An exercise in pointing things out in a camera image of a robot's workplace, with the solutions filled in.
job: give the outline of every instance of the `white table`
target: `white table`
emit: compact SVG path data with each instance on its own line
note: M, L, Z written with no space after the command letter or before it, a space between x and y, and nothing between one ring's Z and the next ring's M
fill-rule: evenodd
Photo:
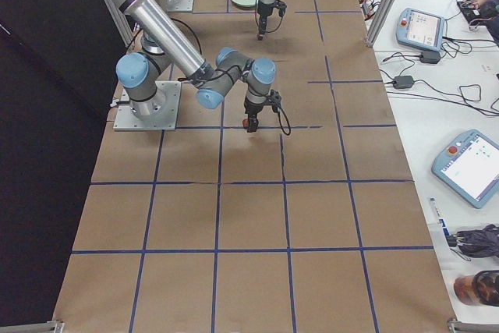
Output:
M410 66L410 63L402 58L383 62L384 58L397 51L407 55L414 55L414 52L418 51L400 45L395 38L398 18L405 8L419 9L444 18L459 12L455 0L395 0L373 46L380 69L390 76L397 76L406 66ZM485 27L479 27L474 32L469 31L462 15L448 21L447 35L462 39L491 39ZM492 102L499 98L499 79L496 77L496 73L499 73L499 48L490 43L473 43L473 45L474 51L470 55L446 57L435 66L416 61L416 64L403 74L410 75L415 80L425 80L439 90L456 94L460 85L478 83L482 87L483 100L476 105L489 108ZM391 81L384 74L383 78L384 82ZM387 85L387 91L396 90ZM406 92L457 99L445 97L423 83L416 83ZM437 224L434 208L429 202L430 197L435 198L451 233L460 229L483 228L487 224L499 223L498 195L493 197L483 209L477 210L443 184L430 170L437 154L448 142L466 130L478 129L492 140L499 142L499 119L487 118L470 108L442 101L393 94L389 94L388 97L456 317L466 323L499 324L499 310L496 307L466 306L457 299L453 290L454 280L457 277L474 275L482 270L499 269L499 259L490 257L468 262L452 253L445 241L441 226Z

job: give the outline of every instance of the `power adapter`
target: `power adapter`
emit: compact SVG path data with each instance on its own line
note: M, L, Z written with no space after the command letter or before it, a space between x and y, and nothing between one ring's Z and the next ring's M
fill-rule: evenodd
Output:
M412 76L396 76L392 84L397 90L410 89L414 85L414 79Z
M422 51L419 60L425 64L437 64L441 57L436 51Z

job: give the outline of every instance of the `red button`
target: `red button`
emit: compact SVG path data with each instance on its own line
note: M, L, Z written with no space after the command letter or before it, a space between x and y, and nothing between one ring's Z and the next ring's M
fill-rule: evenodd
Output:
M458 148L456 146L450 146L448 149L447 149L447 152L451 155L453 154L456 154L458 152Z

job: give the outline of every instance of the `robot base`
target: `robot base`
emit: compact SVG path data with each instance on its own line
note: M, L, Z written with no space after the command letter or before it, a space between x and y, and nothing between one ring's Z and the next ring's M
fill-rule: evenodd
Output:
M177 4L171 5L167 8L172 13L191 13L194 7L194 0L181 0Z
M179 81L157 81L156 85L166 94L166 102L162 110L156 115L140 119L133 114L129 105L120 105L113 127L115 131L175 130L182 84ZM125 91L120 100L129 100Z

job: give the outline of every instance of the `white screen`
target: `white screen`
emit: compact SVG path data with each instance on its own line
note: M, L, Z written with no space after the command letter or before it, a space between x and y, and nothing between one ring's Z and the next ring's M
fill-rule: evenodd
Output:
M428 46L435 46L439 20L438 17L412 11L411 22L407 29L407 39Z
M480 200L499 178L499 150L475 136L441 171L473 199Z

